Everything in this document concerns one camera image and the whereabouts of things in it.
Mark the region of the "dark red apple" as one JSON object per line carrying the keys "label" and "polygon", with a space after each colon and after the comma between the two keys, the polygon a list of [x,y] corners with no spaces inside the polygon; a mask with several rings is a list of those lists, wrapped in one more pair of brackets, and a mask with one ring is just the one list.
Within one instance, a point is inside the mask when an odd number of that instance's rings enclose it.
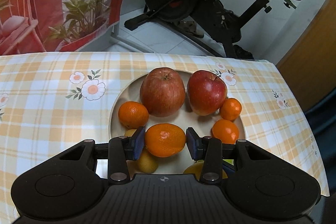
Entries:
{"label": "dark red apple", "polygon": [[227,86],[214,73],[199,70],[189,78],[187,96],[193,112],[200,116],[207,116],[223,105],[227,98]]}

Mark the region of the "beige ceramic bowl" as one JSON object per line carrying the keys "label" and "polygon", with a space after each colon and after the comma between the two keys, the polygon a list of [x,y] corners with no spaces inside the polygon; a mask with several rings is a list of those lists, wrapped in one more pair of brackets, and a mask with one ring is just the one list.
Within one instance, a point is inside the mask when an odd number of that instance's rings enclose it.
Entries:
{"label": "beige ceramic bowl", "polygon": [[[124,135],[126,128],[118,119],[118,110],[120,106],[127,101],[140,101],[139,91],[146,74],[132,80],[118,95],[116,102],[113,104],[109,119],[109,135],[111,138]],[[216,111],[208,116],[198,116],[192,112],[189,100],[185,99],[183,106],[173,115],[168,117],[155,117],[150,115],[145,126],[146,129],[155,124],[171,123],[183,130],[192,127],[200,137],[212,135],[211,129],[216,121],[221,118],[219,112]],[[189,150],[185,147],[180,153],[171,157],[155,158],[158,168],[155,174],[179,174],[183,173],[186,168],[194,164],[191,159]]]}

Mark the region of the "green apple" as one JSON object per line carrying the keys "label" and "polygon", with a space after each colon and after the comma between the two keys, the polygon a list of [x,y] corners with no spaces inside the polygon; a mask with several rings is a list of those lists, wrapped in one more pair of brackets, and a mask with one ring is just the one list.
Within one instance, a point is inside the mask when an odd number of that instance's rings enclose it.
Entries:
{"label": "green apple", "polygon": [[230,165],[234,164],[234,160],[233,159],[224,159],[223,161],[227,162]]}

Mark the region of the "light red apple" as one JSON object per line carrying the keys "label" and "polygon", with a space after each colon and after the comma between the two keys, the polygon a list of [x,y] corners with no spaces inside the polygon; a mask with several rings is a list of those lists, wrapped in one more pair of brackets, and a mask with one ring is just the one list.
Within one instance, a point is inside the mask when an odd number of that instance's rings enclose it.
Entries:
{"label": "light red apple", "polygon": [[155,117],[175,114],[184,104],[185,96],[181,76],[168,67],[153,69],[143,80],[139,91],[141,103]]}

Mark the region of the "yellow lemon in bowl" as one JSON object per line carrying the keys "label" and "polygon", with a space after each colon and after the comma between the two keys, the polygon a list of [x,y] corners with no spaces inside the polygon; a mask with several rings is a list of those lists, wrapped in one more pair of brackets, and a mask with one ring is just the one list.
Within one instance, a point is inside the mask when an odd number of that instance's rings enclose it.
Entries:
{"label": "yellow lemon in bowl", "polygon": [[200,160],[192,164],[191,166],[187,167],[183,174],[194,174],[197,181],[199,181],[201,176],[201,171],[203,168],[204,161]]}

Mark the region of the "wooden door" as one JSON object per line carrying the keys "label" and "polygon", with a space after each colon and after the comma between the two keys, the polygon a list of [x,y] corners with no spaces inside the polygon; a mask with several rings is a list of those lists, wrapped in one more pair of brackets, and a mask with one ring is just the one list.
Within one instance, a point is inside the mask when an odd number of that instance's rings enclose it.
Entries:
{"label": "wooden door", "polygon": [[335,89],[335,0],[326,0],[277,68],[303,111]]}

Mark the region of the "black exercise bike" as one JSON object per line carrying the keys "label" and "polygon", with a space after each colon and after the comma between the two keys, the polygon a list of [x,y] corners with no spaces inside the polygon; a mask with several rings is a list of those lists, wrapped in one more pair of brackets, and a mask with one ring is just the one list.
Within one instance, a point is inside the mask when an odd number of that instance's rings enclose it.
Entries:
{"label": "black exercise bike", "polygon": [[[288,8],[295,8],[293,1],[283,0]],[[145,0],[144,12],[125,21],[124,26],[130,31],[139,26],[159,20],[180,32],[190,40],[197,43],[214,56],[220,54],[212,50],[205,43],[198,40],[194,34],[187,32],[181,26],[183,20],[191,17],[195,23],[210,36],[211,39],[223,46],[226,57],[243,60],[253,60],[252,53],[242,49],[237,43],[242,37],[241,29],[260,10],[266,13],[272,8],[268,5],[270,0],[256,0],[240,16],[224,8],[220,0]]]}

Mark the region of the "orange plaid floral tablecloth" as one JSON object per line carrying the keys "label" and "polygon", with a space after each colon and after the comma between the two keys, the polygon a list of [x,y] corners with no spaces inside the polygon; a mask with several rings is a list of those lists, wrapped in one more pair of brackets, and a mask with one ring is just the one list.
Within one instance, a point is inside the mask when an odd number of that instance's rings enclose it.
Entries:
{"label": "orange plaid floral tablecloth", "polygon": [[269,61],[122,52],[1,57],[1,223],[17,217],[10,188],[23,172],[83,139],[108,140],[111,108],[133,79],[156,67],[218,73],[238,99],[247,139],[314,176],[329,195],[303,111]]}

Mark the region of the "small brown longan fruit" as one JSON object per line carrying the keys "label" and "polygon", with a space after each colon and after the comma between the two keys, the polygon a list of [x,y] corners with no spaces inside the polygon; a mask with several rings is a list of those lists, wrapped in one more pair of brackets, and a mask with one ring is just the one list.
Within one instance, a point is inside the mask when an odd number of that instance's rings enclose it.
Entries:
{"label": "small brown longan fruit", "polygon": [[158,168],[158,160],[144,148],[137,160],[137,168],[142,173],[154,173]]}

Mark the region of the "orange mandarin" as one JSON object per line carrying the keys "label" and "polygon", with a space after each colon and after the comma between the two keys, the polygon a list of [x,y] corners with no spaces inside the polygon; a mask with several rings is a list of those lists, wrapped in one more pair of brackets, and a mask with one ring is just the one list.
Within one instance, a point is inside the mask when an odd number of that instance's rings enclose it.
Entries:
{"label": "orange mandarin", "polygon": [[223,119],[234,121],[241,111],[242,105],[236,98],[227,98],[219,109],[219,114]]}
{"label": "orange mandarin", "polygon": [[141,103],[127,101],[120,106],[118,119],[125,128],[137,129],[146,125],[149,120],[149,113]]}
{"label": "orange mandarin", "polygon": [[235,144],[239,138],[239,129],[236,124],[226,119],[220,119],[211,129],[212,135],[224,144]]}
{"label": "orange mandarin", "polygon": [[186,134],[170,123],[155,124],[145,133],[145,147],[156,157],[171,157],[180,153],[186,144]]}

